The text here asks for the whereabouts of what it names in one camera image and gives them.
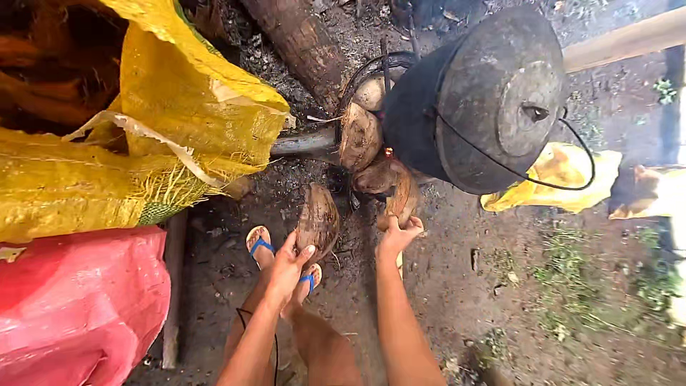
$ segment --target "log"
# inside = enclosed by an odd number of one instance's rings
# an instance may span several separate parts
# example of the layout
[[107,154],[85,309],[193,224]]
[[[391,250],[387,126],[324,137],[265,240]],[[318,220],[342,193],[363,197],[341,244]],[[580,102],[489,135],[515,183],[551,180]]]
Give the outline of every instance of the log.
[[331,115],[338,107],[343,53],[306,0],[241,0],[289,70]]
[[686,43],[686,7],[617,28],[563,49],[565,71],[581,71]]
[[178,321],[181,303],[184,245],[186,243],[186,222],[188,210],[173,215],[166,222],[165,264],[171,280],[169,313],[163,329],[162,368],[175,369],[178,358]]

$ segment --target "black cord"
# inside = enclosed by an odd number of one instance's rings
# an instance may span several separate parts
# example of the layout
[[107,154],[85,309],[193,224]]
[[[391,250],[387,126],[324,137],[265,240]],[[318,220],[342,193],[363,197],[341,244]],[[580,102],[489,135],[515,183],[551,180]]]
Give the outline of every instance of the black cord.
[[509,171],[510,173],[513,173],[513,174],[515,174],[516,176],[525,179],[526,181],[531,181],[531,182],[533,182],[533,183],[538,183],[539,185],[547,186],[547,187],[549,187],[549,188],[561,189],[561,190],[583,190],[583,189],[586,189],[587,187],[591,186],[593,180],[595,180],[595,160],[593,159],[593,154],[591,154],[591,151],[589,150],[589,147],[586,146],[586,143],[581,139],[581,136],[579,136],[579,134],[576,132],[576,130],[574,130],[574,129],[571,127],[571,125],[569,124],[569,122],[567,122],[567,120],[566,120],[565,118],[558,118],[558,120],[559,120],[560,122],[562,122],[563,124],[565,124],[565,126],[566,126],[569,130],[571,130],[571,132],[574,134],[574,136],[575,136],[576,139],[579,141],[579,143],[581,143],[581,146],[584,148],[584,150],[586,151],[586,154],[588,154],[589,159],[591,160],[591,178],[589,179],[589,182],[586,183],[586,185],[581,186],[581,187],[578,187],[578,188],[569,188],[569,187],[567,187],[567,186],[560,186],[560,185],[555,185],[555,184],[552,184],[552,183],[547,183],[547,182],[543,182],[543,181],[531,179],[531,178],[529,178],[529,176],[527,176],[527,175],[525,175],[525,174],[521,174],[520,172],[517,172],[516,170],[513,170],[512,168],[503,165],[502,163],[500,163],[500,161],[498,161],[497,159],[493,158],[490,154],[488,154],[488,153],[486,153],[485,151],[481,150],[481,148],[479,148],[479,147],[476,146],[475,144],[472,144],[467,138],[465,138],[464,135],[462,135],[462,134],[455,128],[455,126],[453,126],[452,124],[450,124],[450,122],[448,122],[448,121],[443,117],[443,115],[441,115],[441,113],[438,111],[438,108],[435,108],[435,110],[436,110],[436,114],[437,114],[437,116],[440,118],[440,120],[442,120],[443,123],[445,123],[445,124],[455,133],[455,134],[457,134],[458,137],[460,137],[460,138],[462,139],[462,141],[465,141],[466,143],[468,143],[469,146],[471,146],[471,147],[473,147],[474,149],[478,150],[481,154],[483,154],[483,155],[485,155],[486,157],[488,157],[488,159],[490,159],[491,161],[495,162],[497,165],[503,167],[505,170]]
[[[243,308],[236,308],[236,313],[238,317],[241,318],[241,323],[243,324],[243,333],[246,331],[246,321],[243,319],[241,312],[252,315],[252,312],[244,310]],[[276,333],[274,333],[274,345],[276,346],[276,363],[274,364],[274,386],[276,386],[276,373],[279,370],[279,340],[276,338]]]

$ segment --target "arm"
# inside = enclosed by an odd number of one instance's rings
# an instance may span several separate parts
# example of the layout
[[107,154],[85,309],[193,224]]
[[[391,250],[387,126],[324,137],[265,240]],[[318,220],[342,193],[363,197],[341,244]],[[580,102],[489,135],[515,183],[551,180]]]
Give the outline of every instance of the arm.
[[255,385],[264,376],[274,344],[274,332],[283,305],[278,299],[265,297],[257,305],[246,330],[217,386]]
[[296,231],[291,232],[281,249],[276,252],[264,297],[252,314],[235,352],[222,370],[217,386],[261,383],[272,353],[279,313],[290,300],[304,263],[315,251],[315,247],[309,245],[296,256],[294,247],[297,235]]
[[411,217],[410,224],[406,230],[400,230],[398,218],[392,216],[376,249],[379,340],[383,361],[391,386],[445,385],[395,265],[398,253],[424,230],[417,217]]

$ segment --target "foot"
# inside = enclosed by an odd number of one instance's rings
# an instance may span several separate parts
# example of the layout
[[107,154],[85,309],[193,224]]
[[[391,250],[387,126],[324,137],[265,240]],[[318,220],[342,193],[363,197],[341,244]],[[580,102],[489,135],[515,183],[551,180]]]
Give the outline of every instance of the foot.
[[[248,248],[248,252],[252,251],[252,247],[255,245],[255,243],[259,240],[259,238],[262,237],[262,240],[267,242],[269,245],[272,244],[272,238],[269,236],[269,231],[267,230],[267,227],[255,227],[250,231],[248,234],[248,238],[246,240],[246,247]],[[257,266],[259,266],[260,270],[264,270],[265,268],[268,268],[269,266],[274,263],[274,253],[272,253],[267,247],[260,245],[257,247],[255,250],[255,254],[253,255],[253,258],[257,262]]]
[[[316,288],[322,281],[322,267],[317,263],[312,264],[308,269],[305,270],[305,272],[303,272],[300,277],[305,277],[307,275],[314,276],[314,288]],[[288,322],[291,322],[294,312],[303,308],[303,302],[308,295],[309,280],[298,282],[296,289],[293,290],[291,299],[283,307],[283,310],[281,310],[281,317],[286,319]]]

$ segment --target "hand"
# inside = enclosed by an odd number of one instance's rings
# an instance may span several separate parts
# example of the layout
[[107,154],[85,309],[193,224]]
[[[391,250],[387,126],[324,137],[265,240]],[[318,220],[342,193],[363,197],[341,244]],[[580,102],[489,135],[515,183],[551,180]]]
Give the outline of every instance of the hand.
[[291,232],[283,243],[281,249],[276,252],[269,283],[265,297],[285,305],[296,289],[300,280],[300,273],[303,265],[312,257],[316,248],[308,245],[296,256],[295,244],[298,238],[298,231]]
[[395,264],[395,258],[398,256],[398,253],[404,251],[414,238],[423,231],[424,225],[422,220],[417,217],[410,217],[407,227],[405,230],[402,230],[398,225],[398,218],[396,216],[389,216],[388,229],[383,234],[383,238],[375,250],[377,259],[392,259],[393,264]]

